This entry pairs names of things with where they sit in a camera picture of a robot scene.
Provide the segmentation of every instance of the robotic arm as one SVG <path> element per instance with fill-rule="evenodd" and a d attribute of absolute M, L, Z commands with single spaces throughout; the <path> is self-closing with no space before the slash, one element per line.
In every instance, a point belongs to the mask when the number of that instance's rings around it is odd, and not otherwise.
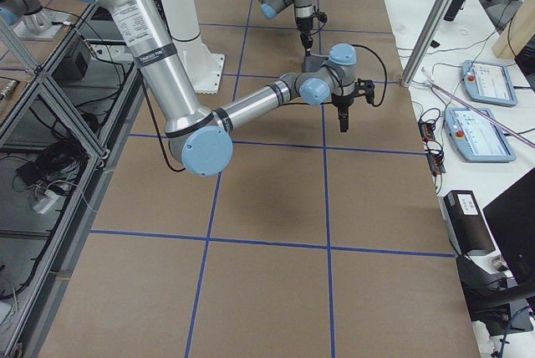
<path fill-rule="evenodd" d="M 199 103 L 152 0 L 95 2 L 110 11 L 164 113 L 171 154 L 199 176 L 217 174 L 227 166 L 232 157 L 229 133 L 238 126 L 298 96 L 311 105 L 330 95 L 351 102 L 359 96 L 354 48 L 338 44 L 315 72 L 285 74 L 248 97 L 211 111 Z"/>
<path fill-rule="evenodd" d="M 312 4 L 312 0 L 258 0 L 260 9 L 266 19 L 275 18 L 285 8 L 293 4 L 293 13 L 298 31 L 301 33 L 301 44 L 305 50 L 303 62 L 303 71 L 311 72 L 316 70 L 323 62 L 323 59 L 315 59 L 310 50 L 313 46 L 311 31 L 314 25 L 314 19 L 321 23 L 327 22 L 327 14 L 319 11 Z"/>
<path fill-rule="evenodd" d="M 10 26 L 22 18 L 32 33 L 41 33 L 52 26 L 39 0 L 0 0 L 0 17 Z"/>

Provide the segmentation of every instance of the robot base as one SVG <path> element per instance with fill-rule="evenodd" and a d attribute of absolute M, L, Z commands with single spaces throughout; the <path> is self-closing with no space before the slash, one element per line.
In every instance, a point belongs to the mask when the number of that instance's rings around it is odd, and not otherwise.
<path fill-rule="evenodd" d="M 188 52 L 188 49 L 183 49 L 182 44 L 177 44 L 181 62 L 195 93 L 214 95 L 221 83 L 225 54 L 210 53 L 203 43 L 195 46 L 190 48 L 192 52 Z"/>
<path fill-rule="evenodd" d="M 50 17 L 50 20 L 52 22 L 63 22 L 69 19 L 69 14 L 67 13 L 56 13 L 52 11 L 47 11 L 48 16 Z M 26 24 L 21 21 L 18 23 L 18 25 L 14 28 L 14 32 L 17 34 L 18 38 L 21 40 L 43 40 L 43 41 L 50 41 L 54 40 L 56 37 L 56 34 L 58 34 L 59 30 L 63 27 L 63 25 L 52 25 L 47 30 L 42 31 L 41 33 L 34 33 L 30 32 L 26 28 Z"/>

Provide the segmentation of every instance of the blue grid line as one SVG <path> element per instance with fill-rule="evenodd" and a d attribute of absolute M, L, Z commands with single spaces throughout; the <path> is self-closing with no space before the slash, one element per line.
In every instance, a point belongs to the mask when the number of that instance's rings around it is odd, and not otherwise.
<path fill-rule="evenodd" d="M 193 303 L 193 311 L 191 312 L 190 330 L 187 335 L 186 351 L 184 353 L 185 358 L 188 358 L 190 356 L 191 342 L 193 340 L 193 330 L 195 329 L 195 319 L 197 316 L 197 309 L 199 307 L 202 280 L 204 279 L 204 270 L 206 267 L 206 258 L 208 256 L 208 248 L 210 247 L 211 226 L 214 223 L 214 216 L 216 214 L 217 197 L 219 196 L 220 184 L 221 184 L 221 173 L 217 175 L 216 190 L 214 191 L 214 200 L 211 204 L 210 220 L 208 221 L 208 230 L 206 231 L 206 241 L 204 244 L 204 251 L 202 253 L 201 270 L 199 272 L 199 279 L 197 281 L 197 289 L 195 292 L 195 302 Z"/>
<path fill-rule="evenodd" d="M 172 238 L 172 239 L 185 239 L 188 241 L 206 241 L 206 237 L 198 237 L 194 235 L 140 233 L 140 232 L 135 232 L 135 231 L 116 231 L 116 230 L 98 230 L 98 229 L 91 229 L 89 232 L 92 234 L 125 235 L 125 236 L 130 236 L 130 237 Z"/>
<path fill-rule="evenodd" d="M 145 237 L 145 238 L 166 238 L 166 239 L 182 239 L 186 241 L 209 241 L 211 243 L 234 243 L 245 245 L 259 245 L 266 247 L 283 247 L 283 248 L 304 248 L 304 249 L 322 249 L 328 250 L 327 245 L 320 245 L 314 243 L 284 243 L 284 242 L 270 242 L 270 241 L 258 241 L 253 239 L 238 239 L 238 238 L 219 238 L 219 237 L 200 237 L 193 235 L 180 235 L 180 234 L 165 234 L 165 233 L 143 233 L 134 231 L 117 231 L 117 230 L 89 230 L 92 234 L 104 234 L 104 235 L 118 235 L 126 237 Z M 355 253 L 378 253 L 386 255 L 405 255 L 405 256 L 426 256 L 430 258 L 454 258 L 454 253 L 442 253 L 442 252 L 419 252 L 419 251 L 403 251 L 399 249 L 377 249 L 377 248 L 358 248 L 358 247 L 344 247 L 344 246 L 330 246 L 331 251 L 344 251 Z"/>
<path fill-rule="evenodd" d="M 322 38 L 318 23 L 318 50 L 323 53 Z M 327 278 L 329 287 L 329 331 L 331 339 L 331 358 L 336 358 L 336 334 L 334 331 L 334 291 L 333 291 L 333 256 L 331 254 L 331 225 L 329 211 L 329 173 L 327 167 L 327 124 L 325 122 L 325 106 L 321 106 L 321 129 L 322 129 L 322 149 L 324 154 L 324 192 L 325 192 L 325 234 L 327 240 Z"/>
<path fill-rule="evenodd" d="M 362 253 L 383 253 L 388 255 L 409 255 L 409 256 L 426 256 L 432 258 L 454 258 L 453 253 L 440 252 L 416 252 L 416 251 L 400 251 L 395 249 L 372 249 L 372 248 L 353 248 L 353 247 L 331 247 L 335 251 L 346 252 L 362 252 Z"/>
<path fill-rule="evenodd" d="M 289 28 L 286 26 L 263 26 L 263 25 L 236 25 L 235 23 L 199 23 L 199 26 L 214 26 L 217 28 L 254 28 L 254 29 L 279 29 L 279 30 L 295 30 L 295 28 Z M 365 34 L 392 34 L 392 32 L 379 31 L 379 30 L 352 30 L 352 29 L 329 29 L 323 28 L 321 32 L 331 33 L 365 33 Z"/>
<path fill-rule="evenodd" d="M 232 101 L 234 101 L 237 97 L 237 88 L 240 84 L 240 73 L 242 72 L 243 54 L 245 53 L 245 44 L 247 42 L 247 33 L 249 31 L 249 22 L 251 20 L 251 11 L 252 11 L 253 3 L 254 3 L 254 0 L 251 0 L 249 2 L 249 11 L 247 12 L 247 23 L 246 23 L 245 31 L 243 34 L 243 43 L 242 43 L 242 50 L 240 51 L 240 59 L 237 64 L 237 78 L 236 78 L 236 83 L 234 84 L 234 92 L 232 93 Z"/>
<path fill-rule="evenodd" d="M 214 243 L 240 243 L 246 245 L 262 245 L 267 247 L 286 247 L 286 248 L 305 248 L 305 249 L 327 249 L 324 245 L 314 245 L 311 243 L 281 243 L 269 241 L 256 241 L 251 239 L 233 239 L 233 238 L 210 238 Z"/>
<path fill-rule="evenodd" d="M 150 134 L 130 133 L 129 136 L 133 138 L 158 139 L 157 135 L 150 135 Z M 297 147 L 297 148 L 302 148 L 302 149 L 316 149 L 316 150 L 325 149 L 326 151 L 357 151 L 357 152 L 363 152 L 363 153 L 383 153 L 383 154 L 391 154 L 391 155 L 425 156 L 425 152 L 423 151 L 383 151 L 381 149 L 365 149 L 365 148 L 357 148 L 357 147 L 315 146 L 315 145 L 298 145 L 298 144 L 291 144 L 291 143 L 269 143 L 269 142 L 255 142 L 255 141 L 235 141 L 235 140 L 233 140 L 232 143 L 237 144 L 237 145 L 251 145 L 251 146 Z"/>

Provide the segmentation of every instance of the white pole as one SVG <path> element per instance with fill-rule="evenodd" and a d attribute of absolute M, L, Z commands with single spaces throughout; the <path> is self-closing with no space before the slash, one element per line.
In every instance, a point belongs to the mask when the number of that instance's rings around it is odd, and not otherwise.
<path fill-rule="evenodd" d="M 212 54 L 202 42 L 193 0 L 161 0 L 167 25 L 182 64 L 197 93 L 217 93 L 223 54 Z"/>

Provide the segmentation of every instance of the black band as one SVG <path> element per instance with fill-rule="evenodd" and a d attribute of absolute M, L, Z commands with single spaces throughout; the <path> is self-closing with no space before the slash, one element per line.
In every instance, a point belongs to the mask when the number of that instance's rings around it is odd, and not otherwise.
<path fill-rule="evenodd" d="M 196 38 L 199 38 L 200 36 L 201 36 L 201 32 L 199 32 L 199 33 L 197 34 L 197 36 L 195 36 L 194 38 L 189 38 L 189 39 L 187 39 L 187 40 L 180 40 L 179 38 L 174 38 L 174 37 L 172 37 L 172 36 L 171 36 L 171 38 L 172 38 L 173 40 L 175 40 L 176 42 L 180 42 L 180 43 L 189 43 L 189 42 L 192 42 L 193 40 L 195 40 Z"/>
<path fill-rule="evenodd" d="M 214 110 L 214 113 L 216 113 L 219 119 L 221 120 L 221 123 L 223 124 L 223 127 L 225 128 L 226 132 L 232 132 L 234 130 L 232 120 L 224 109 L 219 108 L 217 110 Z"/>
<path fill-rule="evenodd" d="M 171 55 L 175 55 L 176 53 L 178 53 L 176 51 L 176 46 L 173 43 L 169 43 L 166 44 L 164 47 L 159 47 L 158 49 L 154 49 L 149 53 L 142 54 L 139 57 L 134 57 L 135 66 L 138 69 L 143 68 L 147 65 L 157 63 L 162 59 L 166 59 Z"/>
<path fill-rule="evenodd" d="M 214 115 L 209 114 L 205 118 L 200 120 L 199 122 L 196 122 L 195 124 L 188 126 L 187 128 L 184 128 L 183 130 L 177 130 L 175 132 L 166 132 L 166 135 L 168 138 L 178 138 L 180 136 L 190 134 L 192 132 L 195 132 L 199 128 L 202 128 L 203 126 L 206 126 L 206 124 L 208 124 L 213 119 L 214 119 Z"/>
<path fill-rule="evenodd" d="M 277 96 L 277 100 L 278 100 L 278 106 L 280 107 L 281 105 L 283 105 L 284 95 L 283 95 L 283 91 L 281 90 L 281 88 L 279 88 L 278 85 L 275 83 L 267 84 L 267 87 L 271 88 L 272 91 L 275 92 L 275 95 Z"/>
<path fill-rule="evenodd" d="M 40 13 L 41 11 L 43 11 L 43 6 L 41 5 L 39 8 L 37 9 L 34 9 L 32 12 L 27 12 L 24 14 L 25 17 L 27 17 L 28 15 L 34 15 L 35 13 Z"/>
<path fill-rule="evenodd" d="M 334 71 L 338 75 L 338 79 L 339 79 L 340 83 L 342 84 L 342 86 L 347 86 L 348 85 L 348 84 L 344 84 L 345 72 L 344 72 L 344 70 L 342 68 L 340 68 L 340 66 L 338 64 L 332 63 L 330 60 L 327 60 L 322 65 L 327 65 L 329 68 L 334 69 Z"/>

